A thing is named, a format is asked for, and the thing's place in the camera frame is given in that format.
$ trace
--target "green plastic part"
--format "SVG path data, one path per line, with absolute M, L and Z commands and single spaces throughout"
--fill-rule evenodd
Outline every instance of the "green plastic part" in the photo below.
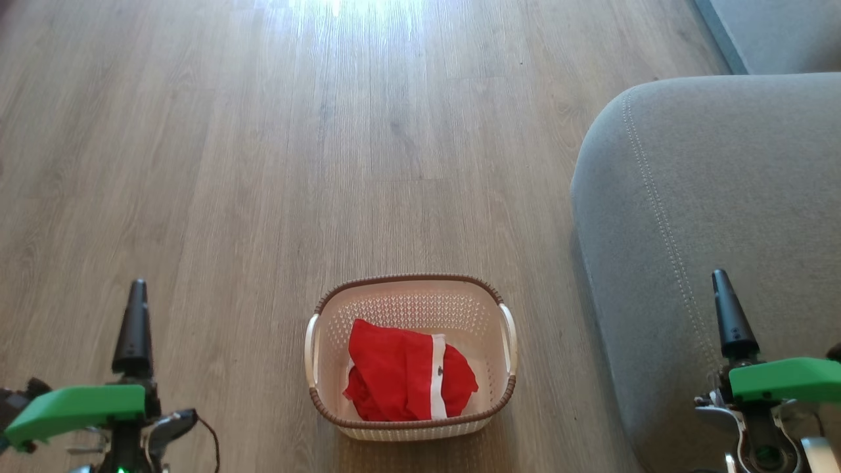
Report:
M 743 401 L 841 402 L 841 363 L 789 358 L 730 371 L 733 397 Z
M 46 442 L 62 433 L 109 420 L 145 416 L 145 390 L 140 385 L 72 386 L 38 396 L 3 432 L 18 451 L 32 440 Z

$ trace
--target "wooden floor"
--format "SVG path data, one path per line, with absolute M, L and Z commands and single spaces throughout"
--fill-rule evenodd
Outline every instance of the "wooden floor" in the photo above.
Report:
M 723 63 L 689 1 L 0 0 L 0 384 L 101 383 L 149 281 L 165 409 L 222 471 L 636 470 L 576 273 L 569 183 L 611 98 Z M 489 280 L 521 340 L 481 433 L 320 418 L 303 341 L 348 279 Z M 79 465 L 59 438 L 3 471 Z M 212 471 L 197 429 L 174 471 Z

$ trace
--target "red garment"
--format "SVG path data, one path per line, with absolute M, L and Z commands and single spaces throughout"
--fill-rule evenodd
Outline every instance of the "red garment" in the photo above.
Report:
M 442 335 L 353 322 L 345 397 L 366 421 L 456 417 L 479 390 L 468 361 Z

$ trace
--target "plastic basket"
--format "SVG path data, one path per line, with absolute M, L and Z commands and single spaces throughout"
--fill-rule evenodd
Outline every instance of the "plastic basket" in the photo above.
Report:
M 353 321 L 422 333 L 443 333 L 476 374 L 461 416 L 415 422 L 367 422 L 342 392 Z M 388 442 L 430 440 L 476 432 L 514 392 L 517 336 L 511 313 L 485 282 L 453 274 L 360 279 L 325 295 L 309 320 L 304 344 L 309 395 L 318 412 L 349 437 Z

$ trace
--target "brown braided rim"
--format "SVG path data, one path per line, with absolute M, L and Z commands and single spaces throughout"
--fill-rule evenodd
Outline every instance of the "brown braided rim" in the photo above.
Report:
M 465 283 L 476 284 L 477 286 L 481 287 L 482 289 L 486 290 L 491 297 L 494 298 L 497 304 L 503 304 L 502 297 L 500 293 L 496 291 L 490 284 L 484 282 L 481 279 L 472 278 L 470 276 L 465 276 L 463 274 L 397 274 L 394 276 L 385 276 L 385 277 L 375 277 L 375 278 L 365 278 L 365 279 L 356 279 L 353 281 L 349 281 L 345 284 L 339 284 L 333 290 L 328 292 L 324 297 L 321 298 L 318 305 L 315 307 L 315 313 L 321 314 L 321 310 L 327 305 L 327 302 L 333 298 L 334 295 L 338 294 L 343 290 L 347 290 L 350 288 L 355 288 L 359 286 L 364 286 L 368 284 L 383 284 L 383 283 L 397 283 L 403 281 L 421 281 L 421 280 L 435 280 L 435 281 L 462 281 Z M 318 395 L 318 390 L 315 388 L 309 388 L 309 397 L 313 400 L 313 405 L 318 412 L 324 416 L 325 419 L 334 423 L 335 425 L 342 427 L 342 428 L 363 428 L 363 429 L 377 429 L 377 430 L 405 430 L 410 428 L 437 428 L 437 427 L 447 427 L 451 425 L 456 425 L 460 423 L 472 423 L 477 421 L 482 421 L 487 419 L 497 412 L 501 411 L 506 404 L 508 404 L 508 400 L 511 399 L 511 395 L 514 393 L 514 386 L 516 385 L 517 379 L 516 375 L 511 375 L 508 377 L 508 385 L 505 387 L 505 393 L 503 393 L 502 397 L 484 412 L 477 412 L 475 414 L 470 414 L 469 416 L 458 416 L 458 417 L 450 417 L 446 419 L 440 420 L 428 420 L 428 421 L 412 421 L 412 422 L 367 422 L 367 421 L 349 421 L 345 419 L 340 419 L 336 417 L 332 412 L 328 411 L 326 407 L 324 407 L 324 403 L 321 402 L 321 398 Z

